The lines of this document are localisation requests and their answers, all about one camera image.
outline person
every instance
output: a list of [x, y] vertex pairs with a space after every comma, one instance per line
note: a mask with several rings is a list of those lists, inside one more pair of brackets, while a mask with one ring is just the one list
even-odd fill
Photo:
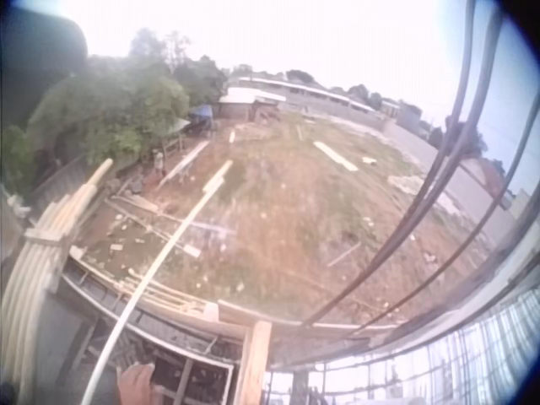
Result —
[[154, 171], [158, 176], [165, 177], [163, 154], [157, 150], [154, 151]]
[[122, 372], [116, 369], [118, 392], [121, 405], [161, 405], [163, 388], [155, 386], [150, 380], [154, 373], [153, 364], [130, 365]]

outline dirt ground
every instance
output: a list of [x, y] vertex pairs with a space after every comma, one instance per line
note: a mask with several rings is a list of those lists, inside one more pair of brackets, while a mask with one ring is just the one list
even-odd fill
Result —
[[[229, 142], [231, 130], [235, 141]], [[358, 167], [348, 171], [316, 148], [321, 141]], [[188, 148], [199, 140], [190, 139]], [[376, 159], [368, 165], [363, 157]], [[190, 227], [180, 244], [200, 249], [199, 258], [175, 249], [156, 278], [171, 288], [208, 300], [228, 300], [287, 319], [321, 307], [365, 268], [395, 229], [413, 197], [387, 182], [388, 176], [421, 176], [399, 151], [323, 120], [287, 113], [265, 125], [220, 122], [184, 184], [148, 175], [143, 197], [167, 214], [184, 218], [203, 195], [203, 186], [231, 159], [224, 184], [197, 216], [231, 233]], [[170, 170], [181, 160], [167, 159]], [[162, 232], [179, 225], [114, 200]], [[132, 267], [144, 273], [165, 241], [105, 204], [88, 222], [77, 244], [85, 260], [118, 278]], [[466, 238], [465, 218], [432, 208], [394, 255], [324, 321], [360, 323], [422, 283]], [[112, 243], [123, 245], [111, 251]], [[329, 266], [347, 250], [342, 260]], [[406, 321], [444, 297], [472, 272], [488, 249], [472, 243], [429, 288], [381, 323]]]

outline hand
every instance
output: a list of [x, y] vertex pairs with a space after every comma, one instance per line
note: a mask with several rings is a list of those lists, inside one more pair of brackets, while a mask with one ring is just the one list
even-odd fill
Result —
[[121, 405], [160, 405], [163, 402], [161, 387], [152, 386], [150, 378], [153, 364], [133, 364], [122, 373], [116, 370]]

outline blue tarp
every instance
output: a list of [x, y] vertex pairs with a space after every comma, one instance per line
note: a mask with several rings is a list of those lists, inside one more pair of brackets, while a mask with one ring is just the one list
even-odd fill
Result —
[[189, 110], [189, 113], [193, 114], [194, 116], [205, 116], [207, 118], [213, 118], [212, 106], [208, 104], [202, 104], [198, 105], [197, 107], [193, 107]]

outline sky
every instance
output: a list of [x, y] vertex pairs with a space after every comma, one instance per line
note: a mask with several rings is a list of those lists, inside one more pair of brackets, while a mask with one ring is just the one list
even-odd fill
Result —
[[[441, 125], [451, 111], [461, 70], [465, 0], [24, 0], [83, 30], [89, 54], [125, 56], [135, 33], [178, 30], [191, 57], [209, 55], [222, 68], [247, 63], [269, 73], [301, 69], [327, 87], [364, 84], [418, 105]], [[477, 0], [465, 120], [478, 82], [483, 38], [493, 4]], [[478, 124], [485, 154], [508, 168], [540, 83], [537, 63], [506, 20], [492, 84]], [[540, 180], [540, 120], [526, 148], [514, 192]]]

